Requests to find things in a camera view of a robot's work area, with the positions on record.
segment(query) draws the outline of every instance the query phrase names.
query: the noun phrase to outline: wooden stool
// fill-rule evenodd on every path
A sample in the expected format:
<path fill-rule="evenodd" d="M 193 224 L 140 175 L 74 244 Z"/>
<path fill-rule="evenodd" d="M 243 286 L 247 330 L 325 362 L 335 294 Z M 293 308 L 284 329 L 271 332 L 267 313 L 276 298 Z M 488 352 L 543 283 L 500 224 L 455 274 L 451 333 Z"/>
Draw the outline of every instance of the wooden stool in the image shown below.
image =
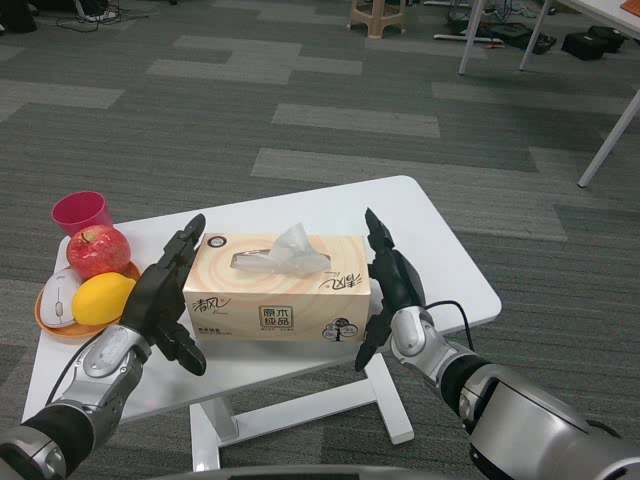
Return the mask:
<path fill-rule="evenodd" d="M 382 32 L 389 25 L 399 25 L 400 32 L 407 29 L 407 15 L 405 13 L 405 0 L 400 0 L 400 6 L 385 5 L 385 0 L 373 0 L 373 3 L 358 5 L 358 0 L 353 0 L 351 5 L 352 25 L 364 23 L 369 31 L 369 38 L 382 38 Z"/>

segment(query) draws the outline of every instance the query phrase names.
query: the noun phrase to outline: pink plastic cup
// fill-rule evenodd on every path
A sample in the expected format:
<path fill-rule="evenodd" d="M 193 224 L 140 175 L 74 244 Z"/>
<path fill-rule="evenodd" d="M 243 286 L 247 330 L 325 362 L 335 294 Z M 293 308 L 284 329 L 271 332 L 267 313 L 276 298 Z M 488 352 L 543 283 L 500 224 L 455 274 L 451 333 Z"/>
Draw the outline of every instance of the pink plastic cup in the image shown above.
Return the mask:
<path fill-rule="evenodd" d="M 113 225 L 107 201 L 98 192 L 78 192 L 63 198 L 51 210 L 51 218 L 70 237 L 91 225 Z"/>

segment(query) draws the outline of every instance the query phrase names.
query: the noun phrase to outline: yellow lemon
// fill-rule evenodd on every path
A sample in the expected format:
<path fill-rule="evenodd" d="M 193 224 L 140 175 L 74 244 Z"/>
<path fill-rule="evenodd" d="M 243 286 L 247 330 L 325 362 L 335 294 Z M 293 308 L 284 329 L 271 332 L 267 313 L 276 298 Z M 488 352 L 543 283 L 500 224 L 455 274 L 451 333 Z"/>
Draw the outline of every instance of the yellow lemon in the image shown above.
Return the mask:
<path fill-rule="evenodd" d="M 81 325 L 102 325 L 122 315 L 135 280 L 119 273 L 103 273 L 84 282 L 73 297 L 71 310 Z"/>

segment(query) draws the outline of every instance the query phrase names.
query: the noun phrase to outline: gray carpet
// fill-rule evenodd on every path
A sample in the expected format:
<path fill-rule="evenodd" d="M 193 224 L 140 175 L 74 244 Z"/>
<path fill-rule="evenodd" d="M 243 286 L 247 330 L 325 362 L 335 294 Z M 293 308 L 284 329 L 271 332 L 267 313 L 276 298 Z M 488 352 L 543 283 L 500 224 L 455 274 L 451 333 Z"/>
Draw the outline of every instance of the gray carpet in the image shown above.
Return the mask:
<path fill-rule="evenodd" d="M 575 185 L 638 87 L 640 47 L 586 63 L 556 46 L 527 73 L 515 49 L 476 48 L 461 78 L 462 44 L 431 39 L 443 10 L 413 7 L 406 35 L 372 41 L 345 28 L 348 4 L 122 0 L 159 15 L 87 34 L 41 18 L 35 33 L 0 38 L 0 428 L 21 417 L 33 302 L 62 237 L 49 219 L 58 198 L 98 190 L 127 221 L 406 174 L 503 301 L 474 330 L 478 349 L 640 441 L 640 123 L 590 188 Z M 545 31 L 561 42 L 585 25 L 557 15 Z M 371 406 L 226 448 L 224 465 L 480 478 L 459 421 L 388 363 L 414 441 L 393 447 Z M 246 411 L 355 377 L 333 368 L 233 400 Z M 123 427 L 74 478 L 190 467 L 180 410 Z"/>

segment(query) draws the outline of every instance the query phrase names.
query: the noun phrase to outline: black bag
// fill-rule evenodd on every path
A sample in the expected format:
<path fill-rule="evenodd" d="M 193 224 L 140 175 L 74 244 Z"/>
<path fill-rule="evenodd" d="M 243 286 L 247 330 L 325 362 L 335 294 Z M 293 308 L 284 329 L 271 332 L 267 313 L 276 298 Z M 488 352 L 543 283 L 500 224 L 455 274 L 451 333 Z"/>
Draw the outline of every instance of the black bag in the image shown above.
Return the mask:
<path fill-rule="evenodd" d="M 589 33 L 607 42 L 607 46 L 604 49 L 607 53 L 616 53 L 627 39 L 618 30 L 609 27 L 593 26 L 589 29 Z"/>
<path fill-rule="evenodd" d="M 586 32 L 570 33 L 564 38 L 562 50 L 580 60 L 597 60 L 604 55 L 607 42 Z"/>
<path fill-rule="evenodd" d="M 29 33 L 38 29 L 26 0 L 0 0 L 0 13 L 2 23 L 15 33 Z"/>
<path fill-rule="evenodd" d="M 533 30 L 522 23 L 503 23 L 491 27 L 492 36 L 504 41 L 507 45 L 524 50 L 529 45 Z M 533 46 L 533 53 L 541 55 L 548 52 L 556 44 L 556 39 L 540 33 Z"/>

